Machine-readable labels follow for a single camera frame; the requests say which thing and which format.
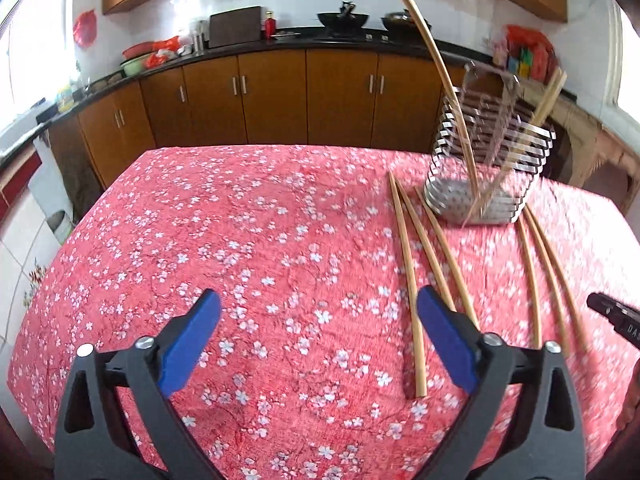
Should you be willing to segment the pink floral tablecloth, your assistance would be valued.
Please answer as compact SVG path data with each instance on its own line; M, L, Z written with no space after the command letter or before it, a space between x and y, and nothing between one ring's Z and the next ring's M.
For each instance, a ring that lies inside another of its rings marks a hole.
M391 171L411 196L427 156L309 146L146 152L62 246L26 312L9 366L17 404L53 445L81 344L130 347L204 289L221 320L171 397L229 479L410 479L465 401L425 336L426 398L412 338ZM558 256L589 352L563 301L568 366L588 467L615 431L638 352L585 305L607 292L639 307L639 244L606 198L549 180L528 198ZM529 346L532 300L513 226L440 222L480 327Z

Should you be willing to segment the red plastic bag hanging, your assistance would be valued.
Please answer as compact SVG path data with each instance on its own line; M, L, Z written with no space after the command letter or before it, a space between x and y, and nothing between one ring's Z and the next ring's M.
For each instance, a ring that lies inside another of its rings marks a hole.
M98 34L98 20L96 19L96 11L81 12L74 21L73 38L74 43L81 49L88 49L96 41Z

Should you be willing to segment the red bag of condiments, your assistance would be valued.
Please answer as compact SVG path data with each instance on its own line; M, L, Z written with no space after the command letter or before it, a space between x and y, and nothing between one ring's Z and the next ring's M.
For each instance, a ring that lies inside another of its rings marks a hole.
M553 44L537 29L504 25L491 37L492 64L518 78L546 84L558 67Z

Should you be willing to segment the black wok on stove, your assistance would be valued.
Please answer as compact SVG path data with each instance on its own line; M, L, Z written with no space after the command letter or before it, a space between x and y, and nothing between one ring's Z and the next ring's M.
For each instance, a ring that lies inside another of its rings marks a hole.
M369 19L368 14L357 13L356 9L356 3L345 0L337 12L321 12L317 18L330 34L353 35L363 29Z

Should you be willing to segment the dark cutting board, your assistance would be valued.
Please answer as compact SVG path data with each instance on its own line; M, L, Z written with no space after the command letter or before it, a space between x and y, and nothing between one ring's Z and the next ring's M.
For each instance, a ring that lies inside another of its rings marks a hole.
M246 44L262 38L262 8L248 6L209 17L209 47L220 48L232 44Z

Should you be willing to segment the bamboo chopstick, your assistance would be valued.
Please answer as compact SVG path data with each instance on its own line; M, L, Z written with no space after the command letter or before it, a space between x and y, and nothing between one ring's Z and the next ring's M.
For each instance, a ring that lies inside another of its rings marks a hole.
M570 354L570 337L568 336L564 315L562 313L560 288L558 280L555 277L550 249L547 247L547 243L544 240L544 233L542 232L541 227L538 226L537 220L534 218L534 214L530 211L529 206L524 208L523 214L529 227L529 231L532 232L541 267L542 270L544 270L544 276L546 277L546 281L549 286L550 310L554 319L555 333L558 335L559 344L564 356L568 356Z
M518 239L521 242L524 271L528 286L529 307L530 307L530 343L533 348L539 349L542 346L542 328L540 319L540 305L538 297L537 280L533 266L532 255L528 246L528 237L524 226L523 218L520 217L515 222L518 231Z
M456 92L454 92L454 86L452 85L451 78L447 67L442 59L433 35L428 28L425 18L423 17L416 0L402 0L405 8L409 11L411 18L416 24L416 28L420 32L420 35L427 47L428 52L432 57L433 63L439 74L440 81L442 82L442 88L445 91L448 99L451 111L454 113L454 121L456 122L458 135L461 142L461 149L463 160L465 162L466 170L468 170L469 184L474 200L480 198L480 184L478 183L477 170L475 165L475 159L472 150L472 144L468 129L466 128L465 121L462 114L462 109Z
M574 332L576 335L576 339L579 344L580 350L582 352L587 353L589 350L587 334L584 326L584 322L582 322L582 314L580 313L573 292L570 289L570 284L568 284L567 278L565 276L564 268L559 256L556 254L554 247L552 246L548 236L544 232L539 220L536 217L536 214L530 209L529 206L525 207L525 211L528 213L529 217L533 220L534 226L536 226L538 234L541 236L542 242L544 243L544 247L548 252L548 256L551 259L552 266L555 266L555 270L558 271L558 277L561 285L564 288L565 297L567 301L567 307L570 311L570 318L572 319L572 323L574 325Z
M491 184L488 185L486 190L480 194L480 198L473 203L473 207L470 211L470 214L472 214L473 217L482 218L484 216L485 210L499 191L500 186L506 180L506 177L510 174L520 156L526 153L526 148L532 144L532 141L527 140L526 136L532 136L542 127L551 113L566 80L566 71L557 67L551 76L546 90L544 90L542 99L535 108L532 120L527 124L527 127L522 127L518 130L518 136L513 141L513 145L510 147L510 150L506 155L506 160L501 166L498 176L491 181Z
M418 311L416 310L416 274L412 262L412 253L409 243L408 231L404 212L402 211L401 200L398 193L398 186L394 175L389 172L390 192L394 204L395 217L400 237L400 247L402 260L406 271L408 304L411 318L412 348L414 361L414 388L416 397L424 398L427 395L426 361L424 353L423 326L421 324Z
M437 218L435 217L434 212L431 211L431 208L427 205L426 200L424 198L423 191L418 186L416 186L414 190L416 191L416 195L419 197L422 208L424 209L428 220L430 220L432 229L438 240L440 249L444 254L446 263L448 264L450 274L454 279L454 284L456 284L457 286L457 290L460 296L460 301L461 301L464 313L476 328L480 328L480 321L478 320L478 317L476 315L468 286L466 286L466 281L462 276L460 266L458 266L457 260L456 258L454 258L454 255L451 252L451 249L448 244L448 240L446 239L445 232L442 230L442 227L440 226Z
M426 255L428 263L430 264L431 270L434 274L435 282L437 285L437 289L440 292L440 296L442 296L442 300L444 300L446 306L451 311L454 311L456 310L456 307L454 306L454 300L452 299L452 296L450 294L450 289L446 282L445 275L442 273L442 267L440 266L440 263L436 257L434 247L428 239L425 228L420 221L418 214L416 213L416 208L413 207L413 204L411 203L408 194L400 184L398 177L394 177L394 180L396 183L397 191L399 192L399 195L407 208L413 227L416 230L416 234L418 234L419 240L423 247L424 254Z

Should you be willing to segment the cream wooden side table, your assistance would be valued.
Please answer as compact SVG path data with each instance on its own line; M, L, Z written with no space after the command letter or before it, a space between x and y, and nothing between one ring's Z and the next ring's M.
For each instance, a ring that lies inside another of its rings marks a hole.
M549 114L556 140L542 175L608 197L629 214L639 192L639 154L562 92Z

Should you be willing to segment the bowl with red bags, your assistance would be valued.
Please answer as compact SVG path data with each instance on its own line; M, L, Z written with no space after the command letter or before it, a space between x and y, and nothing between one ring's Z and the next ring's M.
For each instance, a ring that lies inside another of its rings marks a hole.
M126 77L132 77L192 52L193 40L188 36L140 42L122 51L120 70Z

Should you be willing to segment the lower kitchen cabinets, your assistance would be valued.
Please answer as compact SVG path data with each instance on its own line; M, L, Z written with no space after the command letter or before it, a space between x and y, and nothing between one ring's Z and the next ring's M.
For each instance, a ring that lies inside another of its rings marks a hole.
M170 146L314 144L426 153L444 87L427 48L369 30L210 49L110 84L34 129L59 133L102 188Z

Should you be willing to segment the red bottle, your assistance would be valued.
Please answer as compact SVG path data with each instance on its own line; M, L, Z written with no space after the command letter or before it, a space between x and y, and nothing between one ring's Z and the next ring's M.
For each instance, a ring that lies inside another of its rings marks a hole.
M266 39L272 39L277 32L277 21L273 17L273 12L266 11L264 21L264 36Z

